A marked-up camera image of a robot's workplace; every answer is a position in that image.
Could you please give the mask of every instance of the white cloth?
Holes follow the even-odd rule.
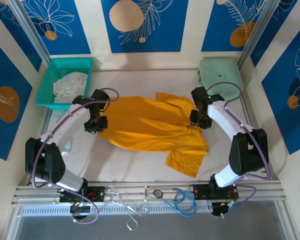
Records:
[[[76,96],[83,95],[88,75],[82,72],[72,72],[53,84],[54,103],[71,103]]]

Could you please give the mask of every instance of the green plastic basket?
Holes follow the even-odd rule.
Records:
[[[203,59],[197,73],[196,83],[198,87],[204,86],[206,89],[211,85],[220,82],[230,82],[237,84],[241,90],[244,89],[237,63],[232,59]],[[239,90],[230,84],[219,84],[208,91],[209,95],[220,94],[224,100],[228,101],[237,97]]]
[[[73,72],[87,74],[87,80],[84,89],[84,96],[88,94],[89,82],[93,67],[93,60],[90,58],[55,58],[53,59],[46,71],[42,81],[36,103],[41,106],[46,106],[52,110],[68,110],[71,103],[54,103],[54,83]]]

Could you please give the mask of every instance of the white wall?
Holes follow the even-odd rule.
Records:
[[[299,30],[300,0],[292,9],[256,68],[253,67],[251,61],[248,61],[241,74],[258,126],[267,132],[270,161],[274,172],[282,183],[291,212],[300,232],[300,150],[291,155],[288,154],[261,84]]]
[[[32,92],[21,119],[7,161],[0,159],[0,235],[5,225],[16,186],[25,175],[25,142],[36,137],[42,124],[44,107],[36,96],[45,69],[38,73],[0,20],[0,48],[32,85]]]
[[[238,58],[241,51],[201,52],[214,2],[215,0],[188,1],[181,52],[112,54],[101,1],[75,0],[91,50],[91,55],[80,56],[95,57],[95,70],[197,69],[203,57]]]

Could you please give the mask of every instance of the yellow shirt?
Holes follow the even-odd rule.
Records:
[[[132,151],[169,152],[165,164],[195,177],[208,145],[201,129],[191,126],[194,104],[185,96],[157,93],[155,99],[119,97],[103,113],[108,128],[98,134],[110,143]]]

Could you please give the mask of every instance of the blue cable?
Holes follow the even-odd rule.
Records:
[[[195,215],[195,213],[197,212],[197,204],[195,201],[195,197],[192,195],[192,193],[175,187],[172,188],[172,190],[177,191],[173,200],[174,206],[170,205],[166,200],[162,200],[162,202],[172,210],[178,212],[183,217],[190,218],[193,215]],[[185,199],[191,200],[192,205],[188,210],[181,210],[178,208],[178,204],[182,203]]]

